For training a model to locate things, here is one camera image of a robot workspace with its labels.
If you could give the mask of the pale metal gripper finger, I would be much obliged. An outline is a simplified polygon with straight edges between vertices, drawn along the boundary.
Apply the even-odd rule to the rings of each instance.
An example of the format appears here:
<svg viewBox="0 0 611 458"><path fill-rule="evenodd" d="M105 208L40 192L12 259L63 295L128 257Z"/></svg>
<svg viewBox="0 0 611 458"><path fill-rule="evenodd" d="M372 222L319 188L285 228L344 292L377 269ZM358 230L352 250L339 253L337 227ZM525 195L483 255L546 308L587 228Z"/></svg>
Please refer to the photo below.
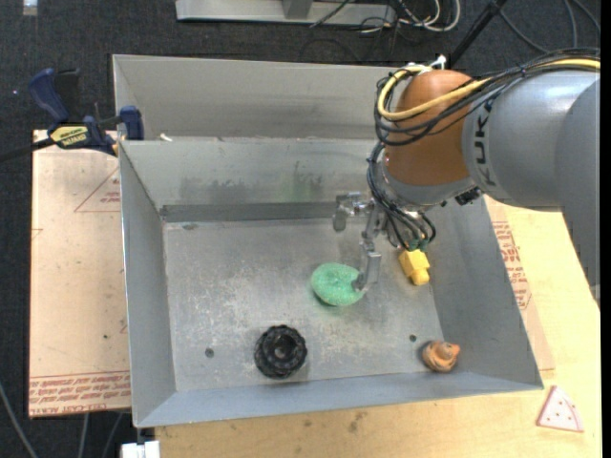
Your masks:
<svg viewBox="0 0 611 458"><path fill-rule="evenodd" d="M382 255L370 240L361 240L359 246L361 258L353 288L356 292L365 293L379 280Z"/></svg>
<svg viewBox="0 0 611 458"><path fill-rule="evenodd" d="M348 192L336 197L335 211L332 216L333 229L344 231L348 219L367 216L373 208L373 200L366 198L361 192Z"/></svg>

